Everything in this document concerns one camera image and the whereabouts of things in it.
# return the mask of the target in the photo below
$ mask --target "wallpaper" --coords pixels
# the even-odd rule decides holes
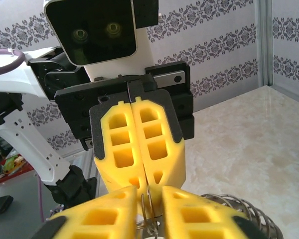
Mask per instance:
[[[299,96],[299,0],[274,1],[274,85]]]
[[[20,8],[20,1],[27,7]],[[0,0],[0,48],[58,45],[42,12],[42,0]],[[159,12],[160,23],[147,28],[154,61],[191,66],[195,111],[259,86],[254,0],[161,0]],[[55,103],[23,98],[28,116],[55,150],[81,148]]]

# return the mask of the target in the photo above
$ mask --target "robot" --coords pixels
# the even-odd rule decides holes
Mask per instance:
[[[193,94],[185,62],[152,59],[145,27],[158,24],[158,0],[45,0],[44,9],[61,47],[0,51],[18,56],[0,68],[0,136],[67,208],[33,239],[157,238],[160,231],[174,239],[265,239],[243,213],[179,189],[184,141],[194,137]],[[21,93],[58,104],[84,149],[94,150],[108,195],[94,199],[96,179],[48,145]]]

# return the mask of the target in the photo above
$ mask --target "yellow plastic part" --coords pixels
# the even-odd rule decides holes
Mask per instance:
[[[162,186],[180,188],[186,180],[185,142],[174,142],[162,106],[140,97],[131,105],[155,215],[159,216]]]
[[[156,216],[161,215],[161,187],[181,187],[185,182],[184,139],[175,143],[164,108],[149,100],[119,102],[101,118],[105,158],[95,164],[109,192],[135,185],[138,214],[142,215],[141,194],[146,214],[149,184]]]
[[[53,239],[134,239],[137,189],[129,186],[54,215],[66,223]]]
[[[246,216],[211,200],[164,186],[163,214],[167,239],[248,239],[232,220]]]

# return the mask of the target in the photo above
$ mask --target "purple cable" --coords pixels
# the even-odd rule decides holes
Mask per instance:
[[[40,176],[37,174],[38,178],[38,199],[39,199],[39,212],[40,212],[40,219],[41,222],[43,223],[44,220],[44,214],[43,214],[43,205],[42,205],[42,182]]]
[[[0,55],[11,55],[12,53],[8,49],[0,49]],[[0,67],[0,75],[13,71],[18,68],[24,61],[25,55],[22,51],[13,50],[13,55],[18,56],[18,58],[6,66]]]

